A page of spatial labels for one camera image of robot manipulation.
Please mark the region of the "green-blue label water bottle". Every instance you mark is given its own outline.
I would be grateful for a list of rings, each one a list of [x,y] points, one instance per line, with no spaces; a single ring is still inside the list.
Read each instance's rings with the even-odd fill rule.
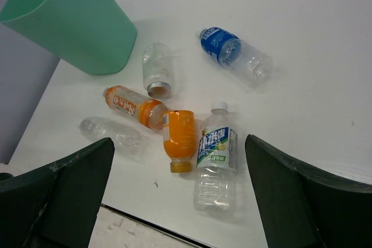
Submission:
[[[230,211],[235,207],[238,134],[228,118],[228,105],[212,104],[200,128],[194,208]]]

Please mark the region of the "blue label plastic bottle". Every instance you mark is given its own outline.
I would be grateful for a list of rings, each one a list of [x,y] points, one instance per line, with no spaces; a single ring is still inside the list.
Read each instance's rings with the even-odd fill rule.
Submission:
[[[235,34],[220,27],[209,27],[197,31],[196,37],[205,53],[244,84],[257,87],[270,78],[271,57]]]

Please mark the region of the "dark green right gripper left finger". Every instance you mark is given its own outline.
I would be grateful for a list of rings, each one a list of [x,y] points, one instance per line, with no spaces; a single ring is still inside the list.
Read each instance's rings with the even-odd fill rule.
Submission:
[[[24,174],[1,172],[1,247],[88,247],[114,153],[103,138]]]

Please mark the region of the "clear white-cap plastic bottle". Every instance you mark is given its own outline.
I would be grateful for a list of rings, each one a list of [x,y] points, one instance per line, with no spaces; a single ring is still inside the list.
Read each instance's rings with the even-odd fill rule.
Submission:
[[[142,136],[132,127],[104,117],[87,117],[79,124],[81,134],[92,142],[110,138],[122,152],[137,155],[141,151]]]

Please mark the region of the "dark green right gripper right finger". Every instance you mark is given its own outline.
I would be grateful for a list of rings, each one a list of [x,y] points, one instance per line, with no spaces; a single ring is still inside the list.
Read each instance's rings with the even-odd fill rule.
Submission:
[[[296,159],[255,135],[249,174],[269,247],[371,247],[371,185]]]

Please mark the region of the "orange label clear bottle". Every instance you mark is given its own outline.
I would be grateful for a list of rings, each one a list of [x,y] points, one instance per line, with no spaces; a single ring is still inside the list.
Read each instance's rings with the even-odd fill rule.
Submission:
[[[168,112],[168,108],[161,101],[121,85],[106,88],[103,97],[106,104],[116,113],[129,117],[152,130],[163,128],[163,115]]]

